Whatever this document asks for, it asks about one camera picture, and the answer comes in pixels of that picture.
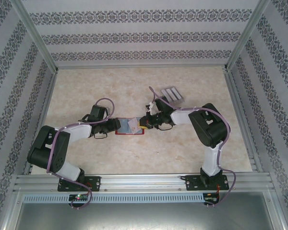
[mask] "wall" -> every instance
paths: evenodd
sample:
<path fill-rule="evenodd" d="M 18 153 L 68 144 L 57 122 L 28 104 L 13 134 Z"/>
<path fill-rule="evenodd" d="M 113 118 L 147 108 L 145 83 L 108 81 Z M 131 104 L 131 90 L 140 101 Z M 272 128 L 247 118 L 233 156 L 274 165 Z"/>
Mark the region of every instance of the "wall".
<path fill-rule="evenodd" d="M 24 0 L 59 67 L 226 64 L 258 0 Z"/>
<path fill-rule="evenodd" d="M 52 78 L 11 3 L 0 0 L 0 217 L 14 176 L 24 171 Z"/>
<path fill-rule="evenodd" d="M 273 0 L 231 70 L 288 222 L 288 0 Z"/>

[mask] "beige floor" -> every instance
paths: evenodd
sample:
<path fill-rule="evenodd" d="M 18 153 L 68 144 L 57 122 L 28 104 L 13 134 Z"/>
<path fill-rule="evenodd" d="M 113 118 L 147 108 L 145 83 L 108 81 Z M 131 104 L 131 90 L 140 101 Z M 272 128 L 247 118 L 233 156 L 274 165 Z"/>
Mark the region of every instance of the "beige floor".
<path fill-rule="evenodd" d="M 180 107 L 213 103 L 231 127 L 222 166 L 239 172 L 252 170 L 221 67 L 60 70 L 46 125 L 74 123 L 102 97 L 114 101 L 114 117 L 142 117 L 153 98 L 148 86 L 158 93 L 176 86 L 185 98 Z M 108 102 L 100 104 L 111 107 Z M 180 125 L 165 132 L 146 130 L 142 136 L 110 133 L 103 140 L 82 139 L 69 146 L 66 159 L 92 174 L 195 173 L 203 164 L 204 147 L 191 125 Z M 38 167 L 32 171 L 44 173 Z"/>

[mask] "purple cable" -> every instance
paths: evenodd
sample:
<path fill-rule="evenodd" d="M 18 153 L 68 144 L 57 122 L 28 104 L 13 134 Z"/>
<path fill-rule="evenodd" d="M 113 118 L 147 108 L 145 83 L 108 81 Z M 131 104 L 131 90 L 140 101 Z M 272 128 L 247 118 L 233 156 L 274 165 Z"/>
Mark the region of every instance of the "purple cable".
<path fill-rule="evenodd" d="M 67 125 L 67 126 L 65 126 L 65 127 L 60 128 L 60 129 L 57 131 L 56 135 L 54 136 L 54 139 L 53 139 L 53 142 L 52 142 L 52 147 L 51 147 L 51 150 L 50 150 L 50 155 L 49 155 L 49 160 L 48 160 L 48 165 L 47 165 L 46 173 L 50 173 L 50 174 L 52 174 L 52 175 L 55 175 L 56 177 L 61 178 L 61 179 L 65 180 L 65 181 L 68 181 L 68 182 L 70 182 L 70 183 L 73 183 L 73 184 L 76 184 L 76 185 L 80 185 L 80 186 L 86 188 L 86 189 L 88 190 L 88 193 L 90 194 L 90 198 L 89 198 L 88 202 L 86 202 L 86 203 L 85 203 L 84 205 L 82 205 L 81 207 L 77 207 L 77 209 L 81 209 L 81 208 L 84 208 L 85 206 L 89 205 L 89 203 L 91 202 L 91 200 L 92 200 L 92 198 L 93 198 L 92 190 L 91 190 L 88 186 L 86 186 L 86 185 L 84 185 L 84 184 L 82 184 L 82 183 L 79 183 L 79 182 L 77 182 L 77 181 L 72 181 L 72 180 L 69 180 L 69 179 L 67 179 L 67 178 L 63 178 L 62 176 L 59 176 L 59 175 L 57 175 L 57 174 L 55 174 L 55 173 L 50 172 L 50 166 L 51 166 L 51 161 L 52 161 L 52 157 L 53 157 L 53 151 L 54 151 L 54 147 L 55 147 L 55 144 L 56 144 L 56 142 L 57 142 L 57 139 L 58 139 L 58 135 L 59 135 L 59 133 L 60 133 L 61 131 L 63 131 L 64 129 L 70 128 L 70 127 L 73 127 L 73 126 L 98 124 L 98 123 L 102 123 L 102 122 L 104 122 L 104 121 L 107 121 L 108 119 L 110 119 L 110 118 L 112 117 L 112 115 L 113 115 L 113 113 L 114 113 L 114 110 L 115 110 L 114 102 L 113 102 L 111 99 L 109 99 L 109 98 L 101 98 L 101 99 L 99 99 L 95 104 L 98 104 L 98 102 L 100 102 L 100 101 L 102 101 L 102 100 L 107 100 L 107 101 L 110 101 L 110 102 L 112 103 L 113 109 L 112 109 L 112 112 L 110 113 L 110 115 L 109 115 L 108 117 L 106 117 L 105 119 L 103 119 L 103 120 L 101 120 L 101 121 L 83 122 L 83 123 L 80 123 L 80 122 L 79 122 L 79 123 L 70 124 L 70 125 Z"/>
<path fill-rule="evenodd" d="M 226 126 L 226 129 L 227 129 L 227 135 L 226 135 L 225 140 L 223 141 L 223 143 L 220 145 L 220 147 L 219 147 L 219 149 L 218 149 L 217 157 L 216 157 L 216 163 L 217 163 L 217 166 L 219 167 L 219 169 L 221 169 L 221 170 L 223 170 L 223 171 L 226 171 L 226 172 L 232 173 L 232 174 L 234 175 L 234 181 L 233 181 L 231 187 L 229 188 L 228 192 L 226 193 L 226 195 L 223 197 L 223 199 L 220 200 L 217 204 L 213 205 L 213 207 L 219 205 L 220 203 L 222 203 L 222 202 L 227 198 L 227 196 L 229 195 L 229 193 L 232 191 L 232 189 L 233 189 L 233 187 L 234 187 L 234 185 L 235 185 L 235 183 L 236 183 L 236 179 L 237 179 L 236 173 L 235 173 L 234 171 L 229 170 L 229 169 L 224 169 L 224 168 L 222 168 L 221 165 L 220 165 L 221 149 L 222 149 L 222 147 L 225 145 L 225 143 L 228 141 L 229 133 L 230 133 L 230 129 L 229 129 L 229 125 L 228 125 L 227 121 L 225 120 L 225 118 L 224 118 L 221 114 L 217 113 L 216 111 L 214 111 L 214 110 L 212 110 L 212 109 L 202 108 L 202 107 L 182 108 L 182 109 L 176 108 L 176 107 L 172 106 L 170 103 L 168 103 L 168 102 L 166 102 L 165 100 L 163 100 L 160 96 L 158 96 L 158 94 L 154 91 L 154 89 L 153 89 L 151 86 L 149 86 L 149 89 L 151 90 L 151 92 L 153 92 L 154 97 L 157 97 L 157 99 L 160 99 L 162 102 L 164 102 L 165 104 L 167 104 L 168 106 L 172 107 L 172 108 L 175 109 L 175 110 L 181 110 L 181 111 L 204 110 L 204 111 L 208 111 L 208 112 L 211 112 L 211 113 L 217 115 L 217 116 L 224 122 L 224 124 L 225 124 L 225 126 Z"/>

